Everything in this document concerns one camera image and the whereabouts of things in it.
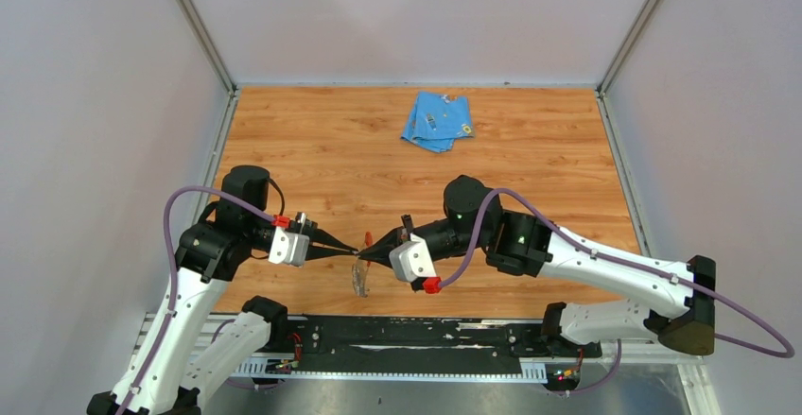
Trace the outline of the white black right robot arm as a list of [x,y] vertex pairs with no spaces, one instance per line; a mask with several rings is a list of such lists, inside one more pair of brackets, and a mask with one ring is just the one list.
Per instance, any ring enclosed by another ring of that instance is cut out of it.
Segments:
[[436,294],[466,272],[475,251],[488,266],[512,276],[545,276],[619,294],[617,301],[550,303],[540,342],[564,355],[603,340],[655,340],[682,354],[711,355],[715,348],[716,264],[697,255],[667,261],[605,246],[548,220],[520,195],[525,211],[506,209],[502,190],[460,175],[443,194],[445,216],[414,226],[403,216],[358,256],[390,268],[415,291]]

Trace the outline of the metal keyring plate with spring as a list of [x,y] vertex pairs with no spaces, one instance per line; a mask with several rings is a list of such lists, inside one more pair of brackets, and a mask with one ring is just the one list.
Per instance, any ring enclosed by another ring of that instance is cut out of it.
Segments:
[[355,294],[360,298],[368,297],[367,276],[370,266],[371,262],[362,258],[358,258],[352,265],[352,287]]

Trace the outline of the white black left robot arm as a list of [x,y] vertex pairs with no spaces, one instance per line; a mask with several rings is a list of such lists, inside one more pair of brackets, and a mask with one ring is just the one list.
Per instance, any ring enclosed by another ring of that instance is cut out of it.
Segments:
[[94,395],[90,414],[201,414],[211,397],[252,353],[282,350],[289,340],[288,310],[255,296],[205,351],[193,350],[218,299],[254,251],[271,264],[299,268],[305,262],[351,256],[349,246],[300,213],[289,218],[267,213],[269,190],[276,185],[260,166],[239,165],[223,179],[216,197],[178,240],[169,226],[167,201],[163,230],[168,253],[168,285],[139,352],[110,390]]

